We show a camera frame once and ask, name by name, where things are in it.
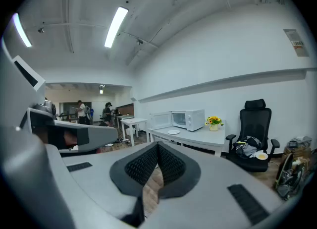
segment plate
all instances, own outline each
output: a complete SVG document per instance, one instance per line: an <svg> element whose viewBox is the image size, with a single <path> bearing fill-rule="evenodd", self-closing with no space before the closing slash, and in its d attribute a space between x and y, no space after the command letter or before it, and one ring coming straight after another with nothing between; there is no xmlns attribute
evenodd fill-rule
<svg viewBox="0 0 317 229"><path fill-rule="evenodd" d="M259 160L266 160L268 158L268 155L264 152L259 152L256 154L256 157L259 159Z"/></svg>
<svg viewBox="0 0 317 229"><path fill-rule="evenodd" d="M169 130L167 133L170 135L176 135L176 134L180 133L180 131L176 130L176 129L172 129L172 130Z"/></svg>

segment wooden floor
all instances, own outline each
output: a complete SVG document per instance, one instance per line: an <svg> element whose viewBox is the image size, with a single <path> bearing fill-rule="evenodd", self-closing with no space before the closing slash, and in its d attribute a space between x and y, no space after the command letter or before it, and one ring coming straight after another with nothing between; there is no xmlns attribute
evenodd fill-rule
<svg viewBox="0 0 317 229"><path fill-rule="evenodd" d="M121 129L118 130L119 138L122 137ZM139 137L134 135L135 145L141 143L146 143L146 134L140 133ZM121 150L131 147L131 144L118 143L111 147L102 147L101 152L111 152L115 150ZM275 177L277 175L279 164L281 163L281 158L273 158L268 165L268 170L266 172L254 172L250 173L252 176L263 182L269 188L272 188ZM149 217L149 215L155 210L158 205L158 191L163 187L163 176L159 168L155 169L149 178L147 184L143 188L143 205L144 205L144 215Z"/></svg>

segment white shirt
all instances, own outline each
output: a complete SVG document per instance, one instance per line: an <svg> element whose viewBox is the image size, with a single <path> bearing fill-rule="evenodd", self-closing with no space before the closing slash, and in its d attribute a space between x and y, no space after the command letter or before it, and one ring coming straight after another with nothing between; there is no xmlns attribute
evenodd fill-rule
<svg viewBox="0 0 317 229"><path fill-rule="evenodd" d="M78 117L86 116L84 103L82 103L79 108L82 109L82 111L78 111Z"/></svg>

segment flower pot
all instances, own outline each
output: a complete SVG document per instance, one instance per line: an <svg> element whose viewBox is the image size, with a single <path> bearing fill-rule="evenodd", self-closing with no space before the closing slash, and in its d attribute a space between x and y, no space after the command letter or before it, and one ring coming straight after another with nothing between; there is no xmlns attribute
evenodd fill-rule
<svg viewBox="0 0 317 229"><path fill-rule="evenodd" d="M210 130L210 131L217 131L217 130L218 130L218 124L212 124L212 125L210 125L209 130Z"/></svg>

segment sign on wall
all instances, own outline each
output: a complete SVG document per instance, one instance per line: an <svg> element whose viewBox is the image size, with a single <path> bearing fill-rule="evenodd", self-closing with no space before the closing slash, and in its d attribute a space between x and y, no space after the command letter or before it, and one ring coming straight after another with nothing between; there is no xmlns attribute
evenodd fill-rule
<svg viewBox="0 0 317 229"><path fill-rule="evenodd" d="M307 57L308 53L296 29L284 29L298 57Z"/></svg>

